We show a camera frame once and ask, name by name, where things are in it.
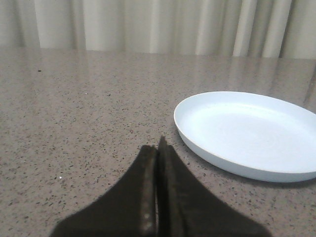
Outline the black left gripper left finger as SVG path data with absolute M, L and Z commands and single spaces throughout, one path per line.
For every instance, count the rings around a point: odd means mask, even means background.
M 56 225 L 52 237 L 154 237 L 155 147 L 141 147 L 125 174 L 95 202 Z

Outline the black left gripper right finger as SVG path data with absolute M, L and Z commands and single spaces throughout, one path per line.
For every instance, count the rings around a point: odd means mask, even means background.
M 157 157 L 158 236 L 269 237 L 260 223 L 217 198 L 161 137 Z

